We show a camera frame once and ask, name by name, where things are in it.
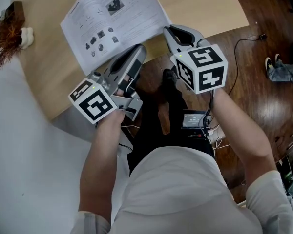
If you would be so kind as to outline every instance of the dark wood floor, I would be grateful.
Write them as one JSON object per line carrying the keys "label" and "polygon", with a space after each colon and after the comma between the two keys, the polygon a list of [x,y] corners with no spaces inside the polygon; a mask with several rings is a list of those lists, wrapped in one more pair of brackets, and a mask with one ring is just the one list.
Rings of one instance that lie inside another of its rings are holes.
{"label": "dark wood floor", "polygon": [[[208,40],[219,45],[229,62],[225,87],[228,92],[236,76],[233,50],[237,41],[242,38],[256,39],[263,33],[268,36],[265,41],[239,43],[237,61],[240,72],[231,97],[265,131],[275,160],[278,161],[287,153],[286,147],[293,132],[293,85],[270,82],[266,78],[264,60],[267,56],[274,59],[274,55],[279,53],[283,62],[288,63],[289,46],[293,42],[293,14],[288,11],[290,5],[287,0],[239,1],[250,26],[212,36]],[[149,93],[155,92],[160,85],[163,70],[171,66],[168,55],[146,63],[138,87]],[[190,109],[207,109],[208,102],[201,95],[188,92],[181,81],[178,81],[177,87],[183,92]],[[162,104],[159,109],[163,132],[168,133],[168,105]],[[212,126],[215,125],[217,121],[213,120]],[[131,129],[131,133],[135,135],[136,129]],[[220,128],[212,138],[216,140],[218,136],[223,136]],[[244,172],[240,160],[230,147],[217,150],[216,159],[235,201],[243,201],[246,188],[243,185]]]}

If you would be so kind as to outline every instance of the decorative plant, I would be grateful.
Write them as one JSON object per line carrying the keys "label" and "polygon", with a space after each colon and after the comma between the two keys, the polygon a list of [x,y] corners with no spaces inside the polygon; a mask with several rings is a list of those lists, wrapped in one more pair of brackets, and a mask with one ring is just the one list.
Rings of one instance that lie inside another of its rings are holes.
{"label": "decorative plant", "polygon": [[0,19],[0,69],[21,51],[21,42],[19,23]]}

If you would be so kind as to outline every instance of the black pants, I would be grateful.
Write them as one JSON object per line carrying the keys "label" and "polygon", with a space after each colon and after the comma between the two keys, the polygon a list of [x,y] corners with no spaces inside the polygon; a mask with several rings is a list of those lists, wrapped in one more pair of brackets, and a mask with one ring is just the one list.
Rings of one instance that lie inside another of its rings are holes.
{"label": "black pants", "polygon": [[183,110],[188,109],[182,93],[171,86],[165,93],[169,103],[170,133],[164,135],[158,118],[158,105],[150,98],[142,98],[142,122],[133,142],[133,152],[127,155],[130,174],[140,161],[150,152],[163,146],[189,147],[214,157],[213,148],[207,139],[183,136],[181,126]]}

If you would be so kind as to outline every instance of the small screen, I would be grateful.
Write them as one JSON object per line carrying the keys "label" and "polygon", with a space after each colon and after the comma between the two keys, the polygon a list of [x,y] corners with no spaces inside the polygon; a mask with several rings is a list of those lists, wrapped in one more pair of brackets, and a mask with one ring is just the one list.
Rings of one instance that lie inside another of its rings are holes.
{"label": "small screen", "polygon": [[[204,117],[204,114],[184,114],[182,126],[184,128],[199,128],[199,122],[202,117]],[[203,127],[203,120],[201,120],[200,126]]]}

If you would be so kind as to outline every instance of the person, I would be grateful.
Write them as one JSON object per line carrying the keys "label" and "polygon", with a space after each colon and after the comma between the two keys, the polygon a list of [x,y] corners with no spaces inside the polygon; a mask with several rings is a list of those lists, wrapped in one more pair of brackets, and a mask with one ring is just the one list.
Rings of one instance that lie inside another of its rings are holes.
{"label": "person", "polygon": [[293,82],[293,64],[284,64],[279,54],[275,55],[274,63],[275,65],[273,66],[270,57],[265,59],[265,67],[268,79],[271,81]]}
{"label": "person", "polygon": [[71,234],[293,233],[292,208],[262,129],[223,89],[215,90],[213,114],[245,170],[246,207],[240,208],[206,142],[195,145],[193,139],[189,144],[178,134],[180,110],[186,104],[175,83],[175,74],[165,70],[162,91],[169,101],[169,135],[162,135],[156,108],[149,115],[142,109],[133,145],[137,155],[128,155],[131,175],[112,226],[124,113],[114,111],[99,122],[81,174],[79,212]]}

